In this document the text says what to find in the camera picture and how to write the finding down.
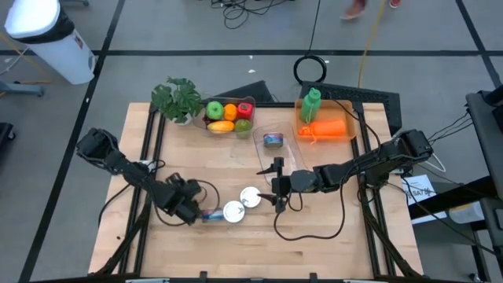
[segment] wooden tabletop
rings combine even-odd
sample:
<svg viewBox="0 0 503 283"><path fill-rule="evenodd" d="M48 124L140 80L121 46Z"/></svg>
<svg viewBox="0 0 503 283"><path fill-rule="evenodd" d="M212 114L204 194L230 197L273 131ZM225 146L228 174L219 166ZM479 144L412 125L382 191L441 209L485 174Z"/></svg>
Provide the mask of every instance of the wooden tabletop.
<svg viewBox="0 0 503 283"><path fill-rule="evenodd" d="M364 104L367 124L380 136L381 142L390 139L386 115L382 104ZM129 160L138 160L149 104L130 104L120 139L120 150ZM152 131L153 142L157 121ZM257 108L254 127L272 123L293 124L293 108ZM246 186L255 186L263 193L270 186L261 175L261 165L253 138L209 138L195 126L180 127L167 123L160 159L166 167L159 170L158 179L178 172L185 178L197 178L213 183L221 195L221 206L230 200L239 200L239 193ZM375 138L369 134L373 147ZM360 152L363 152L359 138ZM343 163L353 158L349 142L298 141L300 151L308 168L322 164ZM390 183L401 186L400 179L390 177ZM112 177L108 198L125 185L119 177ZM213 208L216 198L211 188L201 207ZM365 235L362 209L356 192L358 184L351 178L343 188L346 219L342 233L332 240L304 239L283 241L273 229L274 207L262 201L257 208L248 209L238 224L217 222L192 226L169 227L151 214L145 256L141 275L143 277L199 277L202 270L208 277L268 277L306 278L317 273L319 278L372 278L369 251ZM133 190L130 189L114 201L105 211L98 231L90 272L103 266L124 237ZM417 272L422 273L417 244L410 222L405 195L390 186L381 190L381 197L391 241L402 256ZM340 227L342 212L339 192L304 194L304 209L294 212L289 209L281 214L278 229L286 237L304 234L327 236ZM294 197L292 206L299 206ZM162 215L167 221L178 222ZM386 274L384 255L376 238L380 254L381 273ZM136 253L134 242L130 254L130 266Z"/></svg>

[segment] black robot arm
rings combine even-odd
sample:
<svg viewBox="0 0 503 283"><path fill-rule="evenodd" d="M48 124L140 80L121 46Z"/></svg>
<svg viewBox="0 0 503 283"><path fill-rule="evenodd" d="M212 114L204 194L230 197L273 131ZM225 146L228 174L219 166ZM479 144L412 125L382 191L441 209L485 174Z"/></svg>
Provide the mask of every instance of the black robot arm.
<svg viewBox="0 0 503 283"><path fill-rule="evenodd" d="M149 174L148 166L130 162L117 147L117 140L109 132L92 128L77 144L77 155L96 167L114 175L122 175L132 186L140 187L151 195L155 205L168 215L177 215L191 225L200 216L193 198L201 191L196 180L184 180L174 173L165 182Z"/></svg>
<svg viewBox="0 0 503 283"><path fill-rule="evenodd" d="M343 164L316 166L312 171L293 171L292 175L282 174L283 158L275 157L270 168L257 174L276 172L277 177L271 181L274 195L260 196L276 206L276 212L285 209L285 200L290 193L330 193L337 191L342 184L356 174L366 178L371 186L382 186L389 179L394 169L403 165L414 165L426 161L433 154L428 140L420 130L408 130L396 138L387 141L360 157Z"/></svg>

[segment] white paper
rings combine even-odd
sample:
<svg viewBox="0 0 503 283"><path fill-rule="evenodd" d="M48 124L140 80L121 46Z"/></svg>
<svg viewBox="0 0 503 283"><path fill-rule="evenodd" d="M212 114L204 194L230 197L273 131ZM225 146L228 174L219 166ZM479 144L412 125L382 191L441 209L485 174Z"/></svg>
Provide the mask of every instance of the white paper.
<svg viewBox="0 0 503 283"><path fill-rule="evenodd" d="M410 192L412 192L417 201L426 200L436 195L435 191L433 190L433 186L430 183L430 179L428 178L427 175L408 177L406 178L406 180L410 184ZM407 188L407 183L403 180L402 180L402 188L407 194L408 204L409 205L415 204L416 201L410 196L409 189ZM437 216L440 219L444 219L445 217L447 217L445 212L436 213L435 216ZM418 219L414 219L412 221L412 224L428 222L431 220L436 220L436 218L431 215L428 215Z"/></svg>

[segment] shoe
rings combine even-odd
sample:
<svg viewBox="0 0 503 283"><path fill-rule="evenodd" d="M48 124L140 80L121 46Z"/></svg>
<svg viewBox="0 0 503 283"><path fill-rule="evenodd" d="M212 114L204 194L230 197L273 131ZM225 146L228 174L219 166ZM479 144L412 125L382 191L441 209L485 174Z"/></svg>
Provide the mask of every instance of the shoe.
<svg viewBox="0 0 503 283"><path fill-rule="evenodd" d="M397 9L400 4L402 4L402 0L390 0L390 7L392 9Z"/></svg>
<svg viewBox="0 0 503 283"><path fill-rule="evenodd" d="M353 20L363 14L365 11L365 7L361 6L360 4L355 4L349 7L345 14L341 16L342 20Z"/></svg>

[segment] tin can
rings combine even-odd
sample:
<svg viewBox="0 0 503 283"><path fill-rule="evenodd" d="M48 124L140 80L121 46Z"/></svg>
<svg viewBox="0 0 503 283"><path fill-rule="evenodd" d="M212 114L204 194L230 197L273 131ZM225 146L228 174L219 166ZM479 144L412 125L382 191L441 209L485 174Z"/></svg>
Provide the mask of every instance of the tin can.
<svg viewBox="0 0 503 283"><path fill-rule="evenodd" d="M244 217L244 206L241 202L232 200L223 207L223 217L227 222L238 223Z"/></svg>
<svg viewBox="0 0 503 283"><path fill-rule="evenodd" d="M264 146L268 149L279 149L283 146L282 133L264 134Z"/></svg>
<svg viewBox="0 0 503 283"><path fill-rule="evenodd" d="M201 220L203 223L218 222L223 220L223 210L221 208L206 209L202 211Z"/></svg>
<svg viewBox="0 0 503 283"><path fill-rule="evenodd" d="M255 187L246 187L241 191L241 203L247 208L254 208L260 204L259 189Z"/></svg>

